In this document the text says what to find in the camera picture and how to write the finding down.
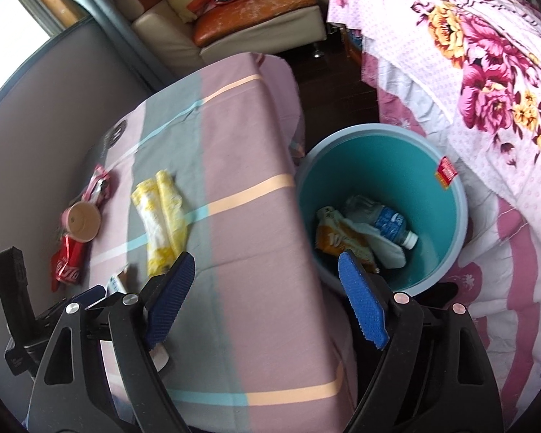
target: dark wooden floor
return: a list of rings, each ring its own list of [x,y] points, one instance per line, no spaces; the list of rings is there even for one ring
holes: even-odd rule
[[[339,32],[321,49],[325,56],[319,59],[313,58],[310,45],[279,54],[299,83],[307,151],[342,128],[378,122],[376,92],[361,81],[361,68],[347,59]]]

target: sofa leg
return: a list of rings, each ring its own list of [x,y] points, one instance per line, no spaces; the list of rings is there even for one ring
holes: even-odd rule
[[[313,47],[315,48],[315,51],[313,52],[314,58],[319,59],[321,57],[324,57],[325,53],[321,50],[318,42],[313,42]]]

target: red label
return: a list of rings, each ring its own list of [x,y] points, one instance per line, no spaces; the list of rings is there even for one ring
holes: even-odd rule
[[[441,182],[444,189],[449,188],[450,183],[457,177],[457,174],[457,169],[451,164],[449,158],[443,156],[439,163],[439,167],[437,168],[437,172],[435,172],[435,177]]]

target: trash can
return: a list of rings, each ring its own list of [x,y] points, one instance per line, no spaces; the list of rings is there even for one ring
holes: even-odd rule
[[[355,194],[401,213],[419,236],[412,250],[405,249],[405,267],[381,271],[393,291],[414,296],[445,275],[463,247],[468,209],[460,178],[447,187],[437,178],[442,158],[422,136],[378,123],[345,128],[311,150],[296,174],[296,190],[325,284],[344,295],[336,258],[315,249],[316,213],[328,205],[342,210]]]

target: beige leather sofa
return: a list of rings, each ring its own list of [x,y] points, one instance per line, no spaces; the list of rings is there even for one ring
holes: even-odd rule
[[[241,52],[278,53],[326,38],[316,0],[236,0],[183,23],[167,0],[115,0],[150,50],[176,75]]]

